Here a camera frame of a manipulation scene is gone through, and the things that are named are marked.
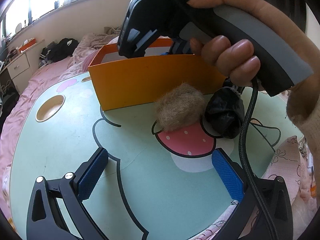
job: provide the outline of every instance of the cable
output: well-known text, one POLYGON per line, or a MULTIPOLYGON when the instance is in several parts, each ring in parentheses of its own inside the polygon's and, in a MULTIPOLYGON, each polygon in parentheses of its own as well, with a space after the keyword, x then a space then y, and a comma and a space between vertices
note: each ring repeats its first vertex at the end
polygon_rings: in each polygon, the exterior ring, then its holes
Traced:
POLYGON ((6 85, 1 86, 1 83, 0 83, 0 92, 2 93, 2 96, 0 98, 2 98, 3 95, 7 92, 7 87, 10 86, 10 83, 11 83, 10 79, 7 81, 6 85))
MULTIPOLYGON (((189 17, 190 20, 194 23, 196 23, 196 20, 193 18, 193 16, 188 12, 188 10, 186 9, 186 7, 179 1, 179 0, 172 0, 184 13, 186 13, 189 17)), ((262 194, 260 193, 256 183, 255 183, 255 174, 253 173, 249 160, 248 160, 248 156, 247 156, 247 152, 246 152, 246 137, 247 137, 247 131, 249 128, 249 124, 250 124, 250 120, 252 117, 252 113, 254 110, 254 106, 257 102, 257 97, 258 97, 258 81, 257 78, 254 77, 252 79, 252 96, 250 99, 250 103, 248 106, 248 110, 245 114, 244 117, 244 122, 243 125, 241 127, 240 130, 240 135, 239 135, 239 157, 240 157, 240 161, 241 161, 241 165, 242 168, 244 170, 246 179, 248 181, 249 186, 252 189, 253 195, 258 203, 258 205, 260 206, 260 209, 263 213, 263 215, 265 216, 266 219, 266 223, 269 229, 269 233, 270 233, 270 237, 272 240, 279 240, 279 236, 276 230, 276 226, 273 222, 273 218, 270 215, 269 209, 267 207, 267 204, 265 202, 264 197, 262 196, 262 194)))
POLYGON ((244 170, 246 179, 248 181, 249 186, 252 189, 253 195, 266 219, 266 223, 269 229, 270 237, 272 240, 279 240, 279 236, 276 230, 276 225, 273 222, 273 218, 270 215, 269 209, 267 207, 267 204, 265 202, 264 197, 260 193, 257 184, 255 183, 255 175, 251 169, 251 166, 249 164, 248 156, 247 156, 247 151, 246 151, 246 137, 247 137, 247 131, 248 127, 250 124, 250 120, 252 117, 252 113, 254 110, 254 106, 257 102, 257 97, 258 97, 258 81, 257 78, 254 77, 252 79, 252 95, 250 99, 250 103, 248 106, 248 110, 244 116, 244 121, 240 130, 239 134, 239 157, 240 157, 240 162, 242 165, 242 168, 244 170))

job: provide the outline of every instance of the gray grip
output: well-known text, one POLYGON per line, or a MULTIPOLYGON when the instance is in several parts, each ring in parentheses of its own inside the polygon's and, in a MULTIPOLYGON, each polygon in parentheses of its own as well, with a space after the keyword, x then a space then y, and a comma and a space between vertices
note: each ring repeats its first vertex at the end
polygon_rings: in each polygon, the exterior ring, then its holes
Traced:
POLYGON ((282 38, 252 15, 228 5, 220 5, 213 11, 260 44, 295 85, 313 74, 311 67, 282 38))

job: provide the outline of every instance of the screw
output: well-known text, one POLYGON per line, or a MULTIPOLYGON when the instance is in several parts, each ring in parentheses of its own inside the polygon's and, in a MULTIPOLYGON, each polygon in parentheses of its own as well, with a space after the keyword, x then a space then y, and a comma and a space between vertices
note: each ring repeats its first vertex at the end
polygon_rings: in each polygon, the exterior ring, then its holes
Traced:
POLYGON ((64 177, 66 179, 71 179, 73 177, 73 173, 72 172, 68 172, 66 175, 64 175, 64 177))
POLYGON ((277 181, 284 182, 284 179, 281 176, 277 176, 277 181))
POLYGON ((36 179, 36 182, 40 183, 41 181, 43 181, 43 177, 42 177, 42 176, 39 176, 39 177, 36 179))

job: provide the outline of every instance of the mint green table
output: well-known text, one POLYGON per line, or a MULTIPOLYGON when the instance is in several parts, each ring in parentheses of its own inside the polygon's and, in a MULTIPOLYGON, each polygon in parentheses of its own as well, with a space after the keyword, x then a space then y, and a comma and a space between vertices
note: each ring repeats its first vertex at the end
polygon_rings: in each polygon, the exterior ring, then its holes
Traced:
MULTIPOLYGON (((138 240, 147 234, 148 240, 185 240, 206 229, 232 201, 212 167, 208 149, 222 147, 232 160, 239 161, 238 138, 215 138, 205 122, 174 134, 161 133, 153 104, 102 112, 92 82, 81 82, 88 75, 47 89, 23 126, 10 180, 12 216, 20 236, 26 239, 28 204, 36 178, 57 179, 76 171, 100 145, 112 159, 84 206, 110 240, 138 240), (38 109, 55 95, 64 95, 64 104, 50 119, 37 122, 38 109)), ((251 91, 244 90, 245 107, 251 91)), ((279 139, 277 129, 249 127, 247 151, 253 171, 261 176, 276 149, 270 145, 300 132, 286 118, 285 103, 279 97, 259 93, 253 117, 281 130, 279 139)), ((58 202, 70 231, 79 236, 63 201, 58 202)))

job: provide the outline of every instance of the blue gripper pad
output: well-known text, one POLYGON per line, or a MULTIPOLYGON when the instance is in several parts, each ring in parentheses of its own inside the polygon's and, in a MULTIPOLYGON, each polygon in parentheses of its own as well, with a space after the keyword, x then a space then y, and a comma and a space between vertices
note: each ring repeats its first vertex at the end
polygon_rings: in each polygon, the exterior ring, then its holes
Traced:
POLYGON ((244 197, 243 182, 219 149, 212 152, 212 165, 219 174, 219 177, 228 190, 230 197, 240 203, 244 197))
POLYGON ((83 176, 78 182, 78 195, 80 201, 86 200, 90 197, 94 187, 108 164, 109 154, 106 149, 102 149, 91 165, 84 172, 83 176))

